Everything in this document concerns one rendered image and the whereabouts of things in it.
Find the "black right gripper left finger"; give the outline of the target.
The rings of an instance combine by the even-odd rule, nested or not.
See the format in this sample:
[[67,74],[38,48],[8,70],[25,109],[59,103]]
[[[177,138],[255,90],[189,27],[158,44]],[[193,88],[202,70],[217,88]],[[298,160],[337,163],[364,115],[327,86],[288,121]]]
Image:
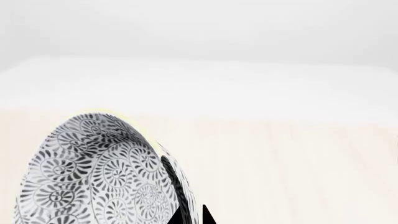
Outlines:
[[167,224],[188,224],[187,211],[182,207],[178,207]]

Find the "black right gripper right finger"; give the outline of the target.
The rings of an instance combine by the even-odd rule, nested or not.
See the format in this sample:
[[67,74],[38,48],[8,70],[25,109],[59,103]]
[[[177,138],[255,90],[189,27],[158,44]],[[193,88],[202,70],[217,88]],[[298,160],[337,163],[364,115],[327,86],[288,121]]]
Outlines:
[[203,224],[216,224],[213,216],[211,215],[206,205],[202,205],[202,220]]

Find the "black white spiral-patterned bowl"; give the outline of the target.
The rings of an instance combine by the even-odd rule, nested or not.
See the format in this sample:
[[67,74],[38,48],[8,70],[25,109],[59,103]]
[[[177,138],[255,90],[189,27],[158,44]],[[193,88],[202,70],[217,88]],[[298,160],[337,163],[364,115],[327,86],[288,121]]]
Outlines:
[[57,126],[30,160],[12,224],[201,224],[182,168],[110,114]]

